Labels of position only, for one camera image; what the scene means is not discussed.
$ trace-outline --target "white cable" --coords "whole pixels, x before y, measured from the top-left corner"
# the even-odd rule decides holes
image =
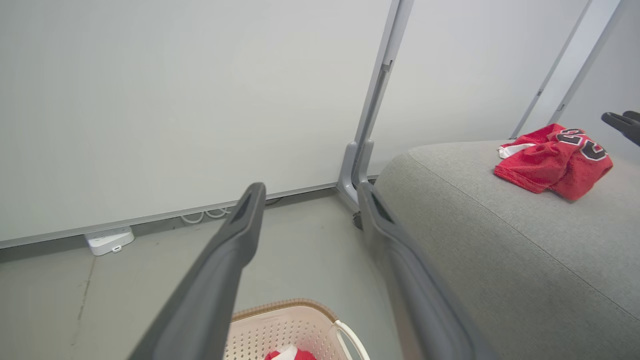
[[[204,213],[207,214],[207,216],[210,217],[210,218],[221,218],[221,217],[225,216],[226,214],[231,214],[231,211],[227,210],[227,208],[222,208],[222,209],[218,209],[218,210],[222,211],[220,213],[220,215],[213,215],[212,213],[210,213],[208,211],[205,211]]]
[[[180,215],[180,218],[184,220],[184,222],[187,222],[189,224],[197,224],[199,222],[202,221],[202,219],[204,219],[204,213],[200,213],[200,217],[198,218],[198,220],[189,220],[186,217],[184,217],[184,215]]]

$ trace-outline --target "whiteboard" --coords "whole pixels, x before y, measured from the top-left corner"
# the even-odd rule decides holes
[[[0,240],[336,182],[390,0],[0,3]]]
[[[507,139],[586,4],[416,1],[371,135],[368,173],[416,146]]]

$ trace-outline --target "gray floor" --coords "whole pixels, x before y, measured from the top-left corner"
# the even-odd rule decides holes
[[[98,258],[82,237],[0,250],[0,359],[126,359],[221,223],[137,225],[133,243]],[[400,358],[384,284],[361,236],[335,190],[267,207],[236,311],[310,298],[334,310],[372,360]]]

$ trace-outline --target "laundry basket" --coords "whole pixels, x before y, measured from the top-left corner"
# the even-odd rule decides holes
[[[317,360],[352,360],[342,334],[369,360],[358,336],[326,306],[309,299],[274,302],[233,315],[224,360],[263,360],[289,344]]]

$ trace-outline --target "couch cushion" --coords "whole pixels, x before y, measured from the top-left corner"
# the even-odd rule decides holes
[[[495,176],[505,142],[418,147],[376,187],[505,358],[637,358],[640,169],[570,202]]]

